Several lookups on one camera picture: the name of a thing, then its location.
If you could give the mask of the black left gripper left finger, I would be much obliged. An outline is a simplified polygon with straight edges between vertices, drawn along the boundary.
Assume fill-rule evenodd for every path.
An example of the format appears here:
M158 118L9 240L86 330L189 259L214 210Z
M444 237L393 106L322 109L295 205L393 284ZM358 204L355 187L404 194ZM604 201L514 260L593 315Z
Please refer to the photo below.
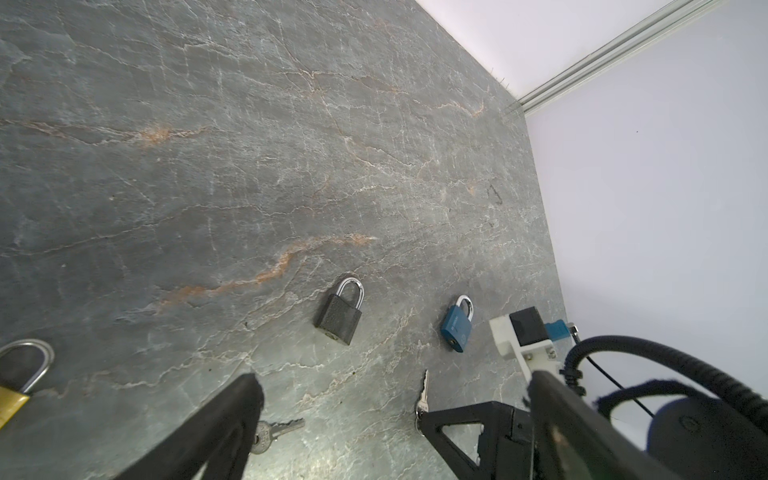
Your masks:
M118 477L240 479L263 407L256 376L243 374Z

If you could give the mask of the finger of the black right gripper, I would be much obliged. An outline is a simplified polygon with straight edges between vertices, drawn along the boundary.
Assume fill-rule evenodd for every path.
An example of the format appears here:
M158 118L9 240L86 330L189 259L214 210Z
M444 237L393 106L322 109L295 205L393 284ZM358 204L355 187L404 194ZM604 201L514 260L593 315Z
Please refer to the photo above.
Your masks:
M419 412L417 427L459 479L532 479L530 414L496 401Z

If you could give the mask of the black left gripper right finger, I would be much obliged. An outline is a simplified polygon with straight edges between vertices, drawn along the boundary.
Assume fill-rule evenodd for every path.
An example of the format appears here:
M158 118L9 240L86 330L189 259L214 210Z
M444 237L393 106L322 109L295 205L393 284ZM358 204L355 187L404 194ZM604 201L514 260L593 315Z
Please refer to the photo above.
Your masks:
M528 386L539 468L545 479L676 479L554 375Z

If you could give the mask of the dark grey padlock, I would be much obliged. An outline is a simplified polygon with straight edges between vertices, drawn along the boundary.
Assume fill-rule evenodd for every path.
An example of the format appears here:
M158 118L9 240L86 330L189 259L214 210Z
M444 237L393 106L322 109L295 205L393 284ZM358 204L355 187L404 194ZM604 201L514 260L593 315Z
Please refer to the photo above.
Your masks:
M357 288L356 299L352 302L342 297L348 285L354 285ZM315 327L329 338L349 346L362 315L361 307L364 298L365 289L360 279L354 275L347 275L340 280L336 291L329 295L315 322Z

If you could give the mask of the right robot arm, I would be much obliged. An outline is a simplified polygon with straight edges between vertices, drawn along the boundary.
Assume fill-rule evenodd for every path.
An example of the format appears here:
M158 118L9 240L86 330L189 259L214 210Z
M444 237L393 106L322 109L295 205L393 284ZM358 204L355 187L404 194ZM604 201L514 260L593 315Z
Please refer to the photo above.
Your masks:
M689 379L649 380L584 402L581 362L625 353ZM623 403L670 396L639 449L610 421ZM533 373L528 408L485 402L416 410L418 430L459 479L764 479L767 402L722 370L682 351L629 336L577 343L558 376Z

